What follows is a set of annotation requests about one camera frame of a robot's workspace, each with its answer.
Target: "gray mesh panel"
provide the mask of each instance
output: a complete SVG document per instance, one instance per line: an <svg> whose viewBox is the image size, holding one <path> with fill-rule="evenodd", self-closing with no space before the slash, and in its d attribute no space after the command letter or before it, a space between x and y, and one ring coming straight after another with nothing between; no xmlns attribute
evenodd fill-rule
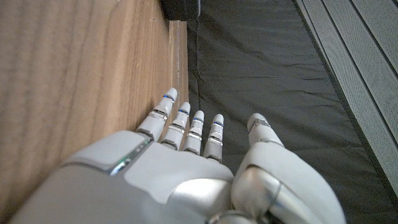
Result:
<svg viewBox="0 0 398 224"><path fill-rule="evenodd" d="M359 72L395 139L398 139L398 80L347 0L324 1Z"/></svg>
<svg viewBox="0 0 398 224"><path fill-rule="evenodd" d="M376 108L377 105L373 103L372 96L369 95L366 86L362 81L361 74L359 74L355 69L355 64L351 60L349 53L346 51L344 44L342 43L338 33L333 27L333 24L329 19L328 14L323 7L323 4L319 0L304 0L303 2L307 7L309 16L314 24L315 30L317 31L322 46L325 49L326 56L334 69L335 75L341 85L341 88L344 91L347 101L366 138L368 139L369 144L371 145L372 150L374 151L381 167L386 173L386 176L389 179L392 188L397 194L398 151L393 137L389 134L388 127L382 122L382 117L378 113L378 110ZM333 11L341 11L340 13L335 12L333 14L336 20L340 20L341 23L344 23L344 21L348 21L348 18L346 17L351 17L351 20L357 19L355 18L355 12L348 12L352 9L350 8L351 6L347 6L346 4L343 6L339 6L338 4L336 5L337 6L335 8L331 9ZM372 65L364 65L364 63L366 63L364 60L361 62L361 68L362 71L366 73L372 71L371 74L373 75L370 75L368 77L368 82L372 84L370 86L373 87L373 92L375 92L374 94L377 95L382 102L386 102L386 104L388 104L387 100L396 101L396 80L394 80L392 77L384 77L391 75L391 71L389 71L385 67L384 70L380 70L382 69L380 67L387 65L385 65L383 62L375 63L375 60L380 59L377 52L369 53L369 49L366 49L366 51L364 52L361 51L361 47L368 48L369 46L372 47L373 45L370 37L368 37L369 39L366 41L366 43L368 44L367 46L362 45L362 42L364 42L365 40L357 39L358 35L360 35L360 33L358 33L358 29L362 29L362 25L347 23L343 25L345 25L345 27L341 28L341 32L346 33L345 37L346 39L349 39L349 41L351 41L351 45L357 45L352 46L352 48L355 49L355 53L363 54L364 52L367 52L367 58L371 59L371 62L368 63L371 63ZM396 102L390 104L389 111L385 112L388 112L390 114L395 113L396 116L397 110L392 110L395 105Z"/></svg>
<svg viewBox="0 0 398 224"><path fill-rule="evenodd" d="M398 70L398 8L392 1L353 0L394 69Z"/></svg>

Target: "wood grain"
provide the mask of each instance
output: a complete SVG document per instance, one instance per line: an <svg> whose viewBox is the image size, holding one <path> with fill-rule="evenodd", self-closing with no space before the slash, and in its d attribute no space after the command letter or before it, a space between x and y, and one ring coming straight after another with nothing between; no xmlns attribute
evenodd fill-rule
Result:
<svg viewBox="0 0 398 224"><path fill-rule="evenodd" d="M186 23L158 0L0 1L0 223L59 163L188 101Z"/></svg>

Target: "metal finger segment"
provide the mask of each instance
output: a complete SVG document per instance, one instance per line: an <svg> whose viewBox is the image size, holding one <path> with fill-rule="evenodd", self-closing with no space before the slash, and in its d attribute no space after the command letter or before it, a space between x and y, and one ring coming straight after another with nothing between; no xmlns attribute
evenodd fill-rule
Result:
<svg viewBox="0 0 398 224"><path fill-rule="evenodd" d="M175 119L172 124L170 124L166 134L164 135L164 138L161 141L162 144L175 150L180 149L181 140L184 135L185 126L187 125L190 110L191 106L189 103L185 102L182 104Z"/></svg>
<svg viewBox="0 0 398 224"><path fill-rule="evenodd" d="M224 117L218 114L211 124L209 138L207 140L203 157L221 163L223 158L223 128Z"/></svg>
<svg viewBox="0 0 398 224"><path fill-rule="evenodd" d="M200 154L201 132L203 129L204 120L205 114L202 111L197 111L193 116L191 128L187 138L185 139L182 151L192 152L196 155Z"/></svg>
<svg viewBox="0 0 398 224"><path fill-rule="evenodd" d="M148 114L145 120L138 126L136 132L149 136L157 141L162 134L166 120L169 117L174 101L177 98L177 91L171 88L160 100L159 104Z"/></svg>
<svg viewBox="0 0 398 224"><path fill-rule="evenodd" d="M254 113L248 121L249 144L252 146L256 142L274 142L284 146L275 131L271 128L266 118Z"/></svg>

